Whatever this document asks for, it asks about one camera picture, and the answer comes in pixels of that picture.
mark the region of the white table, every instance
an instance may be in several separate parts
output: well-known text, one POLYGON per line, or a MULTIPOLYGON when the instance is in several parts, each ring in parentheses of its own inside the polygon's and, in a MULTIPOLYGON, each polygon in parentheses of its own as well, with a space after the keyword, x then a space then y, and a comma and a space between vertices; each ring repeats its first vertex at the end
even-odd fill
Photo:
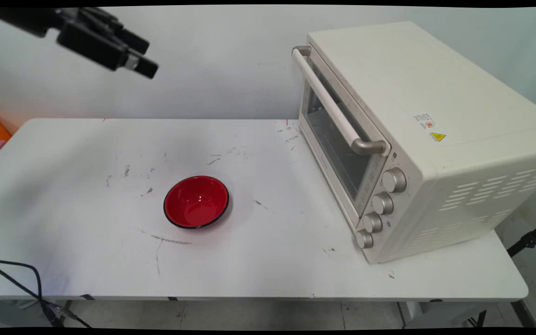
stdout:
MULTIPOLYGON (((0 259, 34 265, 50 299, 442 299, 481 309, 528 294, 494 232, 368 263, 296 125, 28 121, 0 151, 0 259), (208 227, 180 229, 164 196, 199 174, 223 181, 229 208, 208 227)), ((2 269, 36 290, 30 270, 2 269)), ((0 299, 27 298, 0 276, 0 299)))

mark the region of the black bowl rim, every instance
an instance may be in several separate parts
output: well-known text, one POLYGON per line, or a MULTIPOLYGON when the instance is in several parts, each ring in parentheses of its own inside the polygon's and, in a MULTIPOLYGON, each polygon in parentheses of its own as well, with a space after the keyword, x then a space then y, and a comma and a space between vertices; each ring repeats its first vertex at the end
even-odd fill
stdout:
POLYGON ((223 214, 225 214, 226 210, 227 210, 227 207, 229 207, 229 202, 230 202, 230 195, 229 195, 229 189, 226 187, 226 185, 220 181, 218 178, 214 178, 213 176, 204 176, 204 175, 199 175, 199 176, 191 176, 191 177, 188 177, 188 178, 185 178, 183 180, 180 180, 179 182, 177 182, 175 185, 173 185, 172 188, 170 188, 170 190, 167 192, 167 195, 164 196, 164 200, 162 200, 162 212, 164 212, 164 216, 167 218, 168 222, 172 223, 173 225, 177 226, 177 227, 180 227, 180 228, 183 228, 183 229, 199 229, 199 228, 202 228, 202 227, 206 227, 207 225, 210 225, 211 223, 214 223, 215 221, 217 221, 219 218, 221 218, 221 216, 223 216, 223 214), (170 219, 168 217, 168 214, 164 208, 164 204, 167 202, 167 197, 168 197, 168 194, 171 193, 172 189, 174 187, 176 187, 177 185, 179 185, 179 183, 181 183, 182 181, 184 180, 188 180, 189 178, 194 178, 194 177, 208 177, 208 178, 212 178, 214 180, 217 180, 219 183, 221 183, 221 185, 223 185, 223 187, 225 188, 225 190, 227 191, 227 203, 225 204, 225 208, 223 208, 223 211, 221 212, 221 214, 219 214, 219 216, 217 216, 215 219, 213 219, 212 221, 208 222, 208 223, 205 223, 203 225, 200 225, 200 226, 196 226, 196 227, 190 227, 190 226, 183 226, 183 225, 180 225, 176 222, 173 222, 172 219, 170 219))

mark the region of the oven top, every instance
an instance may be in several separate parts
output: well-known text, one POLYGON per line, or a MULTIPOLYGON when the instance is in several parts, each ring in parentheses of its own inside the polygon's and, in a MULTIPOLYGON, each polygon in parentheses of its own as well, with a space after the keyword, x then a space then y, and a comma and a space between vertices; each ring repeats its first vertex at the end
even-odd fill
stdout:
POLYGON ((536 105, 414 23, 308 40, 383 135, 408 151, 437 153, 441 163, 456 155, 459 165, 475 154, 536 152, 536 105))

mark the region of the white wall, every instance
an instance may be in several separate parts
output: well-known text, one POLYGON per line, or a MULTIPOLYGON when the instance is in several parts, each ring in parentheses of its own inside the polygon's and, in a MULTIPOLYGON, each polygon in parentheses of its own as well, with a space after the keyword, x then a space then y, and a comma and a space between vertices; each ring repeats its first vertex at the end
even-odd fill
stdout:
POLYGON ((110 72, 0 22, 0 120, 33 117, 293 119, 308 32, 414 21, 536 104, 536 8, 160 6, 106 8, 151 42, 153 80, 110 72))

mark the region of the sticker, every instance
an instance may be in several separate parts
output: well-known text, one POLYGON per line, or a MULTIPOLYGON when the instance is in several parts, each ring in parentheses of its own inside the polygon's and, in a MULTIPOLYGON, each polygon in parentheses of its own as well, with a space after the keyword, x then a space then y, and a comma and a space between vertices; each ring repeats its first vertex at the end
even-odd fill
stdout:
POLYGON ((419 114, 413 117, 417 122, 419 122, 423 129, 430 129, 436 127, 436 122, 429 116, 429 114, 419 114))
POLYGON ((436 142, 441 142, 446 137, 443 127, 439 127, 436 121, 429 114, 413 115, 413 119, 421 125, 423 130, 436 142))
POLYGON ((446 137, 446 135, 444 134, 438 134, 436 132, 432 132, 431 135, 434 137, 434 139, 438 142, 440 142, 441 140, 444 140, 444 137, 446 137))

